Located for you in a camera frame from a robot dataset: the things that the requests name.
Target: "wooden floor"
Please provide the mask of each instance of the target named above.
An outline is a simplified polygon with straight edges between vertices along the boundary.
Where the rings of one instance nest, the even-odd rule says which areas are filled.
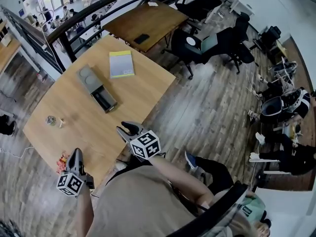
[[[226,8],[221,11],[224,20],[203,25],[199,38],[235,24],[235,15],[229,14]],[[250,40],[256,37],[252,28],[247,33]],[[164,47],[165,43],[161,41],[146,55],[160,65],[168,66],[177,58],[168,53],[161,55]],[[233,64],[223,66],[223,61],[228,58],[225,55],[212,57],[206,65],[192,65],[193,80],[188,80],[189,72],[183,64],[171,70],[176,81],[144,123],[159,136],[167,159],[189,171],[184,158],[184,151],[188,150],[196,156],[224,163],[235,181],[250,184],[254,164],[248,163],[248,158],[250,152],[257,150],[254,134],[261,126],[249,126],[247,111],[257,111],[259,102],[247,90],[248,77],[256,90],[263,90],[264,86],[255,76],[260,73],[267,77],[271,65],[258,49],[253,50],[253,55],[260,66],[252,63],[246,69],[241,65],[239,75],[236,75]],[[0,79],[0,89],[17,100],[14,103],[0,95],[0,108],[15,113],[18,123],[13,137],[0,135],[0,146],[5,151],[21,156],[30,146],[22,132],[23,125],[51,84],[49,79],[39,82],[24,58],[13,59],[7,74]],[[0,218],[15,221],[26,236],[76,236],[77,201],[55,189],[57,175],[34,149],[27,150],[22,159],[0,154],[0,172]],[[192,174],[199,177],[200,172]],[[106,180],[95,194],[102,193],[105,183]],[[98,199],[93,197],[92,200],[95,207]]]

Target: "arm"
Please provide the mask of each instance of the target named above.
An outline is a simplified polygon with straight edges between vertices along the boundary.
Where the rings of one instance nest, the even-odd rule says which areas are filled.
[[[151,157],[148,161],[190,200],[200,205],[203,202],[211,203],[213,193],[197,178],[160,156]]]
[[[93,208],[90,197],[90,190],[83,185],[77,201],[77,237],[85,237],[93,221]]]

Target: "blue shoe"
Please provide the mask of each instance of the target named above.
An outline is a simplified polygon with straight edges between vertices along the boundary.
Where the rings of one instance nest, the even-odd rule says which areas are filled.
[[[197,167],[196,157],[191,155],[187,151],[185,151],[185,157],[186,157],[186,160],[187,160],[188,164],[190,165],[191,169],[195,169]]]

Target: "black office chair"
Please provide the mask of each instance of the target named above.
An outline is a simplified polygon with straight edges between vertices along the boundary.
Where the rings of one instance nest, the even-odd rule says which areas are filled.
[[[254,39],[254,45],[250,48],[250,50],[259,48],[264,53],[268,53],[275,44],[276,40],[278,40],[281,36],[281,31],[277,26],[271,26],[266,32],[262,33],[258,39]]]
[[[210,10],[221,4],[220,0],[194,0],[189,4],[176,3],[176,7],[189,18],[201,21],[207,17]]]
[[[240,16],[236,19],[235,26],[233,28],[234,38],[238,43],[241,43],[245,40],[249,40],[247,35],[247,29],[249,26],[250,17],[248,14],[241,12]]]
[[[187,38],[192,38],[194,45],[188,43]],[[173,33],[171,40],[171,50],[164,49],[161,53],[169,52],[175,56],[178,56],[178,60],[172,64],[169,69],[174,67],[180,61],[183,61],[190,72],[189,79],[193,78],[193,72],[190,67],[190,63],[194,61],[195,63],[206,64],[208,58],[205,57],[205,53],[216,44],[216,36],[209,36],[203,41],[197,37],[186,33],[180,29],[176,29]]]
[[[231,57],[231,61],[234,60],[237,67],[237,74],[240,73],[238,63],[250,63],[254,61],[254,57],[244,45],[239,45],[245,40],[248,40],[247,28],[249,16],[243,13],[236,20],[234,28],[228,27],[216,35],[206,37],[203,41],[193,36],[192,34],[186,33],[180,29],[174,31],[171,40],[171,50],[164,49],[165,51],[178,56],[179,59],[170,68],[175,66],[180,61],[183,61],[190,72],[189,79],[193,78],[193,72],[190,67],[190,63],[206,64],[208,60],[219,54],[227,54]],[[195,42],[194,45],[190,45],[187,38],[192,38]]]

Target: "wooden desk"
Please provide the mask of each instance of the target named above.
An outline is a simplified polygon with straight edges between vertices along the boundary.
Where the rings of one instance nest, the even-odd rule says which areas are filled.
[[[130,43],[133,47],[147,52],[188,19],[182,12],[162,2],[155,2],[158,6],[149,6],[145,3],[107,23],[103,29]],[[135,43],[134,40],[141,34],[148,34],[149,38],[141,44]]]
[[[110,79],[109,52],[131,50],[135,76]],[[117,100],[105,114],[77,78],[88,64]],[[57,169],[62,152],[83,151],[85,171],[97,187],[119,156],[125,143],[116,126],[121,121],[142,123],[175,77],[135,49],[112,36],[99,40],[75,61],[39,102],[23,131],[47,164]],[[64,126],[49,126],[47,116],[64,119]]]

